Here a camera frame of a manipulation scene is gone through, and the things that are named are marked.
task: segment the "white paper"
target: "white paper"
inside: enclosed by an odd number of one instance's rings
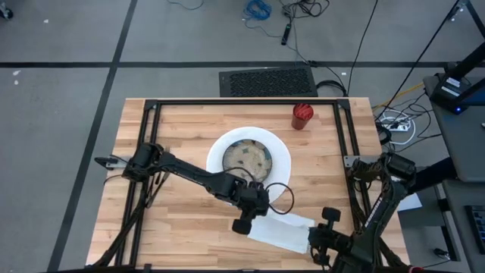
[[[257,216],[252,221],[248,238],[305,254],[308,250],[308,228],[314,224],[313,219],[268,211],[266,216]]]
[[[419,200],[418,195],[414,193],[410,196],[407,196],[399,203],[399,206],[397,207],[397,211],[401,212],[408,209],[417,209],[422,206],[423,205],[421,204],[421,201]]]

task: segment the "power strip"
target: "power strip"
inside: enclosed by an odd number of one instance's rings
[[[384,127],[391,132],[407,132],[411,128],[411,126],[401,125],[401,124],[398,125],[398,127],[396,128],[391,128],[392,127],[391,124],[385,124]]]

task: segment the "black floor grate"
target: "black floor grate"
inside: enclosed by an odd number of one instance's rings
[[[316,97],[309,67],[285,67],[219,73],[221,97]]]

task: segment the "yellow cable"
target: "yellow cable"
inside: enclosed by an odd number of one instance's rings
[[[405,94],[410,93],[411,91],[415,91],[416,89],[418,89],[419,87],[422,87],[422,86],[423,86],[423,83],[419,83],[419,84],[417,84],[417,85],[415,85],[415,86],[413,86],[413,87],[411,87],[411,88],[407,89],[406,91],[402,91],[402,92],[401,92],[401,93],[399,93],[399,94],[398,94],[398,95],[397,95],[397,96],[396,96],[394,99],[397,99],[397,98],[399,98],[400,96],[404,96]],[[383,102],[383,103],[381,103],[381,104],[379,104],[379,105],[377,105],[377,106],[374,106],[374,107],[372,108],[372,110],[375,110],[375,109],[380,108],[380,107],[384,107],[385,105],[387,105],[387,103],[389,103],[389,101],[386,101],[386,102]]]

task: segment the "floor stripe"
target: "floor stripe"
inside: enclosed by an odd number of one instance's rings
[[[133,19],[133,13],[135,11],[136,3],[138,0],[131,0],[130,7],[128,8],[127,16],[125,17],[123,28],[121,29],[120,38],[118,40],[116,50],[114,52],[112,66],[106,77],[105,86],[103,87],[101,98],[99,99],[98,108],[92,122],[91,130],[89,131],[86,147],[84,148],[83,157],[77,171],[76,180],[74,181],[73,189],[70,193],[69,202],[62,219],[61,229],[58,233],[58,238],[55,241],[54,249],[52,250],[51,259],[48,264],[47,271],[57,271],[61,264],[64,248],[66,247],[67,239],[69,237],[70,228],[72,227],[74,215],[76,214],[77,205],[81,196],[81,192],[84,186],[84,180],[88,171],[89,163],[91,161],[92,152],[98,137],[99,128],[103,115],[105,114],[106,105],[108,103],[109,94],[113,86],[114,77],[116,76],[117,66],[121,58],[124,43],[127,40],[128,30],[130,29],[131,20]]]
[[[2,62],[0,68],[110,68],[110,61],[88,62]]]
[[[483,25],[483,22],[480,19],[480,16],[478,15],[474,6],[471,4],[471,1],[468,1],[468,3],[466,5],[467,5],[468,12],[470,13],[471,17],[473,18],[473,21],[475,21],[475,23],[478,27],[478,30],[480,31],[482,36],[485,38],[485,25]]]
[[[351,67],[351,61],[314,61],[319,67]],[[442,68],[447,61],[422,61],[416,67]],[[410,68],[413,61],[358,61],[359,68]],[[0,62],[0,68],[224,68],[289,67],[294,61],[113,61],[113,62]]]

